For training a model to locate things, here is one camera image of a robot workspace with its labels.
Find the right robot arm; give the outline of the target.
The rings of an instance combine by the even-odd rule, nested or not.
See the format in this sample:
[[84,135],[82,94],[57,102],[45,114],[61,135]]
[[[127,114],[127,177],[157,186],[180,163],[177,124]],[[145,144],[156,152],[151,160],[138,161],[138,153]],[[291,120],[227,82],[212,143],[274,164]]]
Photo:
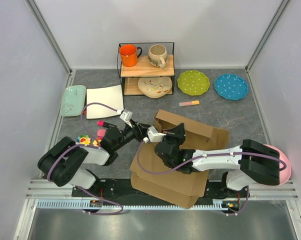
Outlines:
[[288,161],[278,150],[251,139],[228,149],[200,150],[180,148],[186,140],[183,123],[164,130],[161,135],[154,152],[166,167],[183,174],[224,169],[219,190],[225,197],[254,183],[278,186],[281,172],[289,169]]

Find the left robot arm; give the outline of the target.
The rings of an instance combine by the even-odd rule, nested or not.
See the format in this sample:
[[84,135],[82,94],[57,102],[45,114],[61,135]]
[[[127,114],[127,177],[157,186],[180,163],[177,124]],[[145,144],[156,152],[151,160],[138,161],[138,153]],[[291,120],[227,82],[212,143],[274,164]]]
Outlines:
[[133,120],[120,130],[115,125],[108,125],[101,136],[101,142],[95,145],[76,142],[70,137],[63,137],[56,145],[46,152],[38,161],[37,167],[46,179],[58,187],[66,184],[82,187],[90,197],[100,192],[100,180],[83,164],[109,166],[118,157],[117,151],[132,140],[141,142],[146,138],[151,126]]

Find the brown cardboard box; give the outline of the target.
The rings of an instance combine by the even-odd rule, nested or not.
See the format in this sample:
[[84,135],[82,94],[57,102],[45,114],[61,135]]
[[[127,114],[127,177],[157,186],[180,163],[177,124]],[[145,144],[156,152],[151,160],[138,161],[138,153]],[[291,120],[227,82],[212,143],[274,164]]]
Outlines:
[[[184,123],[186,139],[181,149],[222,150],[229,143],[229,132],[226,129],[213,127],[165,110],[158,110],[154,116],[153,126],[158,132],[170,130]],[[139,177],[153,184],[163,186],[187,196],[200,196],[206,187],[209,172],[184,174],[177,170],[168,172],[169,168],[155,153],[155,143],[146,143],[136,153],[131,165],[132,176]]]

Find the orange pink eraser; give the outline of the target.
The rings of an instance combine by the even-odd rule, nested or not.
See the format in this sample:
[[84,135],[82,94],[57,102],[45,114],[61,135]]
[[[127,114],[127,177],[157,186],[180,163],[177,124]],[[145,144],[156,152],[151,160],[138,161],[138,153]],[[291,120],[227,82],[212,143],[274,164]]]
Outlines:
[[179,102],[178,106],[179,107],[187,107],[187,106],[196,106],[196,105],[199,105],[199,104],[200,104],[199,100],[193,100],[193,101]]

